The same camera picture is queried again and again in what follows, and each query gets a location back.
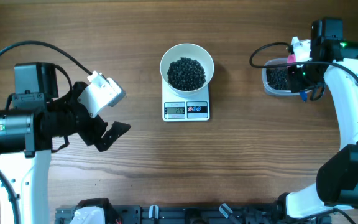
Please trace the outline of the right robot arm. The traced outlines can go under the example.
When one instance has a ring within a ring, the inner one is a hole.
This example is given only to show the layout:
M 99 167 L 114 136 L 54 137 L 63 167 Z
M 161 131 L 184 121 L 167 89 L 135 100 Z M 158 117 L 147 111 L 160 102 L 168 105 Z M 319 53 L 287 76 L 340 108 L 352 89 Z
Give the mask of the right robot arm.
M 329 88 L 341 143 L 320 167 L 315 184 L 287 194 L 285 214 L 302 220 L 358 208 L 358 42 L 343 38 L 341 19 L 323 18 L 312 23 L 310 41 L 292 40 L 288 63 L 291 92 Z

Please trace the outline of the pink scoop with blue handle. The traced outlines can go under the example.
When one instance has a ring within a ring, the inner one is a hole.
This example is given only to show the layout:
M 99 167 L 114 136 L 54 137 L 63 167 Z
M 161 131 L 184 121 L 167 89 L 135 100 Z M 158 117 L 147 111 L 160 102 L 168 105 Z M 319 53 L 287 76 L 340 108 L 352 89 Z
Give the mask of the pink scoop with blue handle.
M 295 63 L 296 62 L 296 57 L 295 57 L 295 54 L 290 54 L 287 58 L 287 63 Z M 304 101 L 304 102 L 307 102 L 307 94 L 306 94 L 306 91 L 300 91 L 299 92 L 299 95 L 301 97 L 301 99 Z

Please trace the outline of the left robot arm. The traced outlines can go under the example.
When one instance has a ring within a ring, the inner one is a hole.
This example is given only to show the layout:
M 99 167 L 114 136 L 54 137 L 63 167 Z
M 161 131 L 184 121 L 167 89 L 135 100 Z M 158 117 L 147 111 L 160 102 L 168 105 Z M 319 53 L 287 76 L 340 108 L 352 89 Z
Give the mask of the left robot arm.
M 72 82 L 59 96 L 53 63 L 23 63 L 14 68 L 15 92 L 0 110 L 0 206 L 3 223 L 48 223 L 48 172 L 53 138 L 77 134 L 103 152 L 130 126 L 108 124 L 100 117 L 125 91 L 112 79 L 93 72 L 86 82 Z

